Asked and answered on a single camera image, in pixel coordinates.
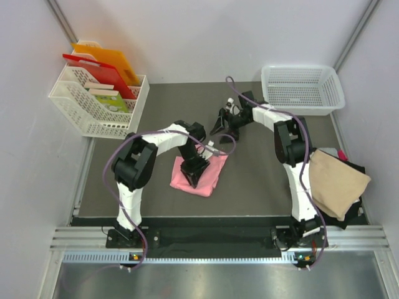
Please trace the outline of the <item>pink t shirt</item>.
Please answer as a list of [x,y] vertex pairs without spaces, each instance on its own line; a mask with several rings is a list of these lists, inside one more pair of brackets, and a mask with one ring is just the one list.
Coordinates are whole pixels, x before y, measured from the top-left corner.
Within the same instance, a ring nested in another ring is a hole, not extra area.
[[180,170],[180,165],[183,162],[182,157],[175,159],[173,170],[171,174],[170,186],[174,189],[194,194],[202,197],[210,197],[219,180],[221,170],[227,160],[228,156],[212,156],[209,159],[210,165],[201,175],[199,183],[196,188],[191,187],[183,173]]

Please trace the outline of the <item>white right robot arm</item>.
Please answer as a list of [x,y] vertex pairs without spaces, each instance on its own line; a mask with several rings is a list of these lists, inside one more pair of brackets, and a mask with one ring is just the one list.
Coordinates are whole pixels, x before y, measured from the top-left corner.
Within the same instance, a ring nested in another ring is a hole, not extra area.
[[300,247],[306,246],[314,234],[320,232],[322,221],[311,199],[309,158],[312,144],[305,119],[275,112],[270,104],[257,101],[252,91],[241,93],[238,98],[239,105],[229,98],[219,110],[210,134],[227,134],[220,143],[230,143],[231,138],[238,141],[239,129],[253,122],[273,132],[275,154],[286,170],[291,190],[291,239]]

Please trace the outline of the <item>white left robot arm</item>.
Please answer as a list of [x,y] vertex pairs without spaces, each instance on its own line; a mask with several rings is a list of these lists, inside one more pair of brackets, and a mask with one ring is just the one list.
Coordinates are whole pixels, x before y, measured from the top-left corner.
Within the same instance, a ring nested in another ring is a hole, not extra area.
[[176,121],[169,127],[126,137],[128,143],[118,152],[112,162],[112,172],[117,182],[119,208],[115,229],[120,240],[128,247],[141,241],[141,232],[136,228],[141,221],[140,205],[144,186],[149,182],[157,156],[173,148],[178,148],[183,162],[180,171],[191,187],[197,187],[201,175],[209,166],[208,158],[198,153],[196,144],[206,138],[203,125],[192,125]]

